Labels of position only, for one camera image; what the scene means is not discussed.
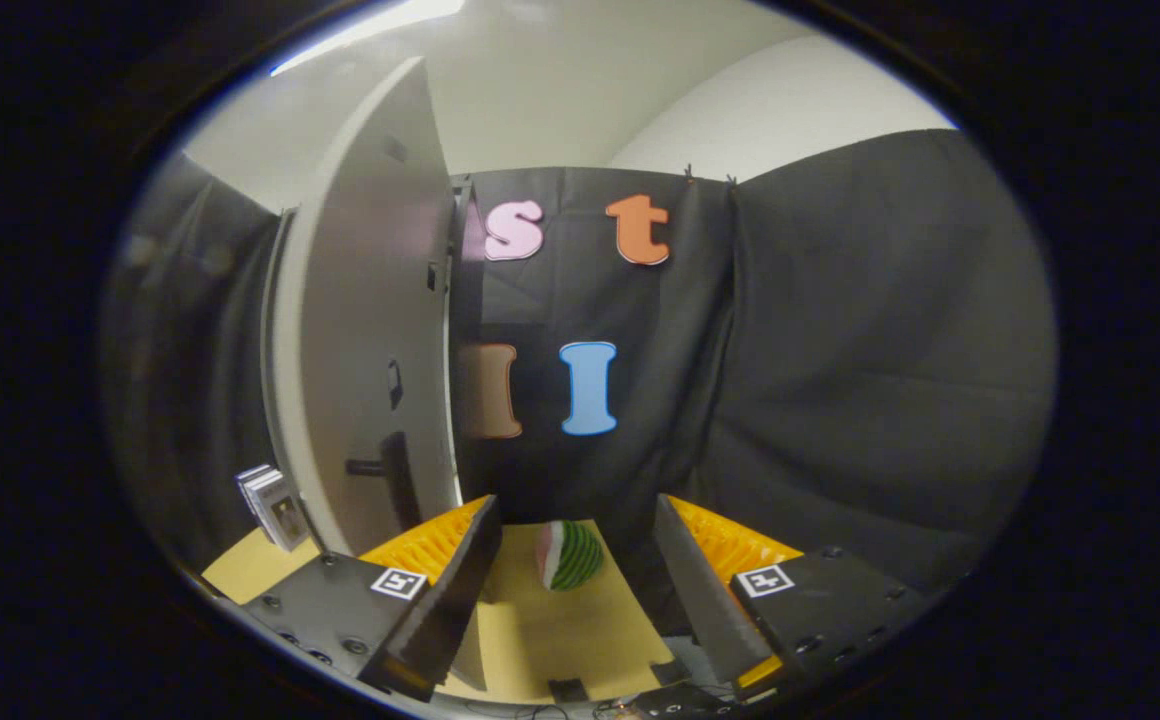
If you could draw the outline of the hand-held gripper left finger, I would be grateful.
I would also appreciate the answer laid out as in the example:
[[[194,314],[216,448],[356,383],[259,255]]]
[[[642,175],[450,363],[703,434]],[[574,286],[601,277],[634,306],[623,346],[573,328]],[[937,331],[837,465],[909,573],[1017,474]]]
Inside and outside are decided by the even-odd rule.
[[[461,652],[501,538],[501,503],[484,495],[364,557],[312,557],[242,609],[347,678],[430,701]]]

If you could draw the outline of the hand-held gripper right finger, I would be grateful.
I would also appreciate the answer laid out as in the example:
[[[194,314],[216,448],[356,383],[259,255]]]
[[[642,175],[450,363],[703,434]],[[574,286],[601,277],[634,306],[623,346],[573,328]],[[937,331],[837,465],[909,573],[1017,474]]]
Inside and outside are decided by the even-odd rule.
[[[931,609],[844,548],[795,550],[670,495],[654,538],[694,638],[740,700],[813,691]]]

